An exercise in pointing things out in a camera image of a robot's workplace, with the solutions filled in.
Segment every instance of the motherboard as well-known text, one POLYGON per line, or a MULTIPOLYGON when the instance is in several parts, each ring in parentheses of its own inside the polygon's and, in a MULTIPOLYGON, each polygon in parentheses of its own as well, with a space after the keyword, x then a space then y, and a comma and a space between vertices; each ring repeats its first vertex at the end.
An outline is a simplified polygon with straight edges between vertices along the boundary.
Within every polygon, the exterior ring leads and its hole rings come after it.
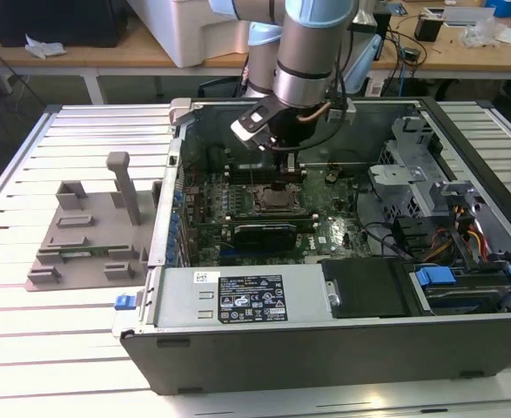
POLYGON ((185 182, 192 266, 314 264, 371 255, 353 213, 358 178, 339 168, 307 169, 299 183, 196 177, 185 182))

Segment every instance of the black box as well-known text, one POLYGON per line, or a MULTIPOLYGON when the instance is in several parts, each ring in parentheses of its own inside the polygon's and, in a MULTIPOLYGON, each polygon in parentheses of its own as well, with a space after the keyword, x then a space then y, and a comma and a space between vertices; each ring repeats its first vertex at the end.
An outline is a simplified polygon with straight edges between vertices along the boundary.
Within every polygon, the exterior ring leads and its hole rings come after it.
POLYGON ((127 26, 125 0, 0 0, 0 44, 40 42, 111 48, 127 26))
POLYGON ((442 25, 443 21, 440 19, 420 16, 415 27, 414 36, 418 41, 435 42, 442 25))
POLYGON ((375 54, 374 61, 380 58, 380 53, 383 51, 383 45, 385 44, 385 36, 387 35, 388 25, 391 23, 391 11, 383 3, 376 3, 373 9, 373 17, 377 22, 377 35, 381 38, 379 48, 375 54))

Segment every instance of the power supply label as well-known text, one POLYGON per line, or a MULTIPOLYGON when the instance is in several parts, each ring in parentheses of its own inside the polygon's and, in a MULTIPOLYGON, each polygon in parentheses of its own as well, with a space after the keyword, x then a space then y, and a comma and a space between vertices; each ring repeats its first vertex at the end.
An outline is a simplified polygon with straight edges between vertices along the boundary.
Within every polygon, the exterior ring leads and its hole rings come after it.
POLYGON ((223 324, 288 320, 282 276, 219 277, 223 324))

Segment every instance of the screw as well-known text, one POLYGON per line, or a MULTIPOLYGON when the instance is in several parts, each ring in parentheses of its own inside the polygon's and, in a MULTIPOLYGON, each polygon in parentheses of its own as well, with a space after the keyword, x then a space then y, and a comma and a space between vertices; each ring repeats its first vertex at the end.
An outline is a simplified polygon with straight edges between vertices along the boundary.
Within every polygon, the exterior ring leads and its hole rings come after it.
POLYGON ((336 293, 330 293, 328 295, 328 301, 330 302, 331 307, 337 307, 340 305, 340 298, 336 293))

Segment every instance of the gray 3d printed holder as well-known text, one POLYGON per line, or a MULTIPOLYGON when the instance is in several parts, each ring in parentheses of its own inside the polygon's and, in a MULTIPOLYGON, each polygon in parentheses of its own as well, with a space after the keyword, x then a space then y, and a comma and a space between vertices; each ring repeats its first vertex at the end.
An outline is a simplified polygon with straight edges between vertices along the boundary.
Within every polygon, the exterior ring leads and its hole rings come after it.
POLYGON ((81 182, 59 186, 56 210, 25 284, 28 291, 142 286, 161 182, 136 192, 127 152, 111 152, 116 192, 90 193, 81 182))

